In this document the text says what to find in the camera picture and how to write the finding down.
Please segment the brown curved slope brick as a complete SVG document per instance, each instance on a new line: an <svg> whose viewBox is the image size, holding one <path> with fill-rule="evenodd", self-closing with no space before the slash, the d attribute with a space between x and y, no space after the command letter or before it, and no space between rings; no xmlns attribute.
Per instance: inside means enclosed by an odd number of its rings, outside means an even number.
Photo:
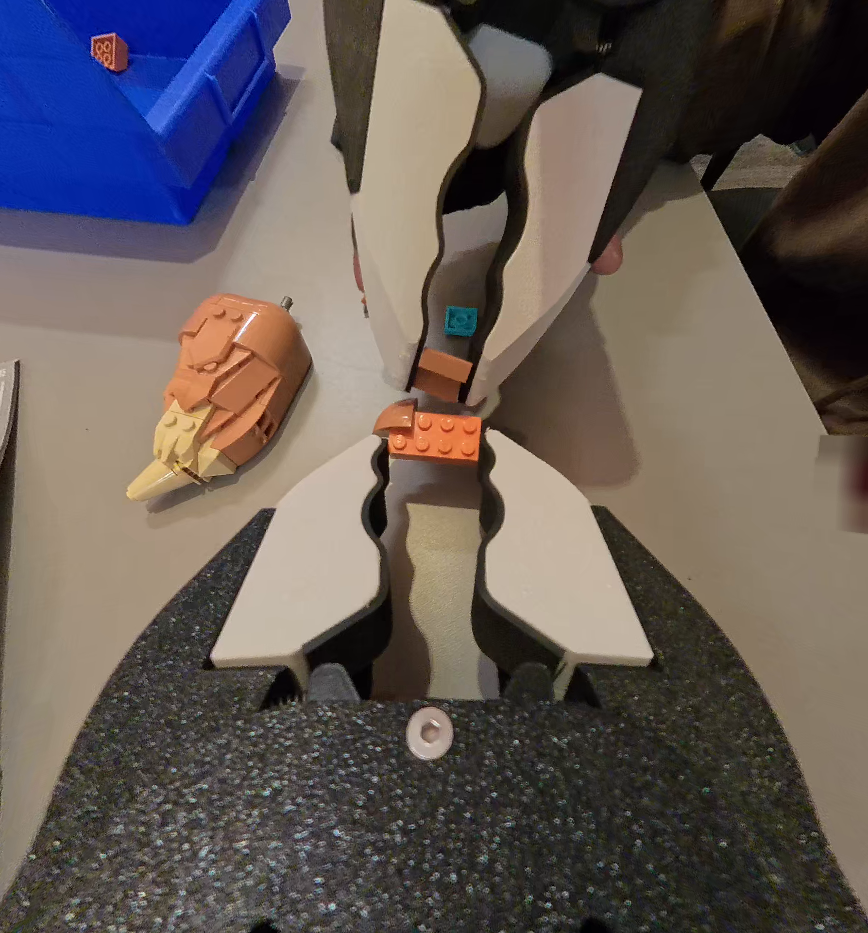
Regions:
<svg viewBox="0 0 868 933"><path fill-rule="evenodd" d="M460 357L424 348L411 386L441 401L455 403L472 368L469 361Z"/></svg>

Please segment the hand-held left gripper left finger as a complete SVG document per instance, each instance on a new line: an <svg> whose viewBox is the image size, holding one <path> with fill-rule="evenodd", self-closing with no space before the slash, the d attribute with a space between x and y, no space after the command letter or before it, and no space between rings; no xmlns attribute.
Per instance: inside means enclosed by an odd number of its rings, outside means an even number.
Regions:
<svg viewBox="0 0 868 933"><path fill-rule="evenodd" d="M381 438L366 437L278 502L210 653L218 669L285 667L305 686L326 663L358 686L392 635Z"/></svg>

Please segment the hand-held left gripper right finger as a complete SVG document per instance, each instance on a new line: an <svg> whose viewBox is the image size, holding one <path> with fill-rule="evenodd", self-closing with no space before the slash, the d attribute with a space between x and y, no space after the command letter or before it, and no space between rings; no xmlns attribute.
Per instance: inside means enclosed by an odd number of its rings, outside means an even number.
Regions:
<svg viewBox="0 0 868 933"><path fill-rule="evenodd" d="M485 431L477 646L506 683L535 663L649 667L654 651L587 497L498 430Z"/></svg>

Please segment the person's right forearm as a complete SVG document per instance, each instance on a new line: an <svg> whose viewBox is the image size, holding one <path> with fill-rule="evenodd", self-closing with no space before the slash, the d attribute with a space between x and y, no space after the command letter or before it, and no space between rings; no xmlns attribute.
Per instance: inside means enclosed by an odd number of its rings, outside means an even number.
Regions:
<svg viewBox="0 0 868 933"><path fill-rule="evenodd" d="M868 90L868 1L713 2L670 158L821 143Z"/></svg>

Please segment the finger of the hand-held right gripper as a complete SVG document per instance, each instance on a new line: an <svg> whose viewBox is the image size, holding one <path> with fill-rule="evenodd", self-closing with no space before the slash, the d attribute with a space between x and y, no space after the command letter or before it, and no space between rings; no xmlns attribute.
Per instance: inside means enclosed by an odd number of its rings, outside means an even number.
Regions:
<svg viewBox="0 0 868 933"><path fill-rule="evenodd" d="M586 275L642 90L596 74L533 111L512 156L509 219L487 276L489 329L465 402L529 356Z"/></svg>
<svg viewBox="0 0 868 933"><path fill-rule="evenodd" d="M443 204L481 120L481 72L449 15L383 5L360 189L351 199L372 334L389 384L411 386L443 256Z"/></svg>

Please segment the person's brown hoodie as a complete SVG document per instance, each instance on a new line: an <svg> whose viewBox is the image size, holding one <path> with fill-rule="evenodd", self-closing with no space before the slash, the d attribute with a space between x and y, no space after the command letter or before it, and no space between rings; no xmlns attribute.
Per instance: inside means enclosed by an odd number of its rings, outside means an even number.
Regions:
<svg viewBox="0 0 868 933"><path fill-rule="evenodd" d="M742 260L824 427L868 436L868 89L780 192Z"/></svg>

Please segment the brown quarter-round brick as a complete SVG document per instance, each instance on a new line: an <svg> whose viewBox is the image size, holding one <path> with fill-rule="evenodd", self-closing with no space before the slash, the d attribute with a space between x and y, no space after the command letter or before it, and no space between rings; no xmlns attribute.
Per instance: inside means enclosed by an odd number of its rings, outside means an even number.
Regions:
<svg viewBox="0 0 868 933"><path fill-rule="evenodd" d="M377 437L388 437L391 432L408 433L414 429L417 398L405 397L387 406L378 416L372 433Z"/></svg>

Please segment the orange eight-stud brick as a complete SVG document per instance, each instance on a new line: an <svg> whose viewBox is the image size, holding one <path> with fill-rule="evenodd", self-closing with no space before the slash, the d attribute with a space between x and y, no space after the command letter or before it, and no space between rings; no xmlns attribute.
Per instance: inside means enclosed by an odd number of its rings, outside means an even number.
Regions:
<svg viewBox="0 0 868 933"><path fill-rule="evenodd" d="M482 430L478 416L416 412L410 426L389 432L387 450L397 460L476 466Z"/></svg>

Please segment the blue plastic bin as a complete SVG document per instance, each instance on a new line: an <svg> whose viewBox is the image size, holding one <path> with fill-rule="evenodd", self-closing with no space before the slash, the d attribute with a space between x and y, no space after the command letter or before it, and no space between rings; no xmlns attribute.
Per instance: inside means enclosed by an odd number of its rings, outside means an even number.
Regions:
<svg viewBox="0 0 868 933"><path fill-rule="evenodd" d="M188 224L290 19L285 1L0 1L0 207ZM107 33L121 74L90 54Z"/></svg>

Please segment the brown brick-built model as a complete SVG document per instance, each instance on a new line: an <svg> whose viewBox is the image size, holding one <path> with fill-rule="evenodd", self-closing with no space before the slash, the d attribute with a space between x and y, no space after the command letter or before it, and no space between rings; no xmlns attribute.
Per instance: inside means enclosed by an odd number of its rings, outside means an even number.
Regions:
<svg viewBox="0 0 868 933"><path fill-rule="evenodd" d="M178 334L153 459L129 484L130 500L232 475L269 444L312 365L292 304L216 294L195 309Z"/></svg>

